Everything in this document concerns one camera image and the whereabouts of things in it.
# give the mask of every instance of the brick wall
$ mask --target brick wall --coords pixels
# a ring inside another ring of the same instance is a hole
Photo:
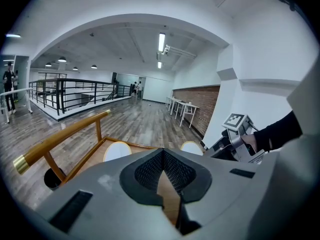
[[[220,86],[208,86],[173,90],[173,96],[186,103],[192,102],[196,109],[192,126],[203,136],[208,128],[211,116],[215,110]],[[186,114],[185,119],[191,122],[192,115]]]

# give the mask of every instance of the gold cap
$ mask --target gold cap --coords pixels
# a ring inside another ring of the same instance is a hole
[[[13,165],[19,174],[23,174],[26,170],[30,168],[23,154],[13,161]]]

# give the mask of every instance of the black sleeve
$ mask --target black sleeve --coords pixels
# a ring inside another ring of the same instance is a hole
[[[291,111],[281,120],[253,134],[257,150],[270,151],[269,139],[272,143],[272,149],[276,150],[288,141],[298,138],[302,134],[302,131],[294,112]]]

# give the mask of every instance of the gray wood plank floor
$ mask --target gray wood plank floor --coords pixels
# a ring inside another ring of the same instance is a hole
[[[19,175],[13,160],[41,140],[84,118],[110,109],[111,114],[101,120],[102,136],[140,145],[180,148],[186,141],[198,144],[201,141],[186,122],[179,127],[180,120],[170,115],[164,104],[152,101],[130,98],[96,107],[60,122],[33,104],[31,109],[33,114],[28,113],[26,107],[18,106],[15,115],[10,117],[10,124],[6,124],[5,116],[0,115],[0,170],[11,194],[32,209],[51,193],[44,184],[44,174],[49,166],[42,158]],[[96,128],[92,124],[58,145],[51,154],[67,174],[96,143]]]

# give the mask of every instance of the fluorescent light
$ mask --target fluorescent light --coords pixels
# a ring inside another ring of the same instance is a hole
[[[166,34],[165,33],[160,33],[159,34],[159,51],[162,52],[164,50],[164,45],[165,45],[165,38]]]
[[[66,57],[61,57],[60,59],[58,59],[58,62],[67,62]]]
[[[19,34],[6,34],[5,36],[7,38],[20,38],[21,37],[21,35],[19,35]]]

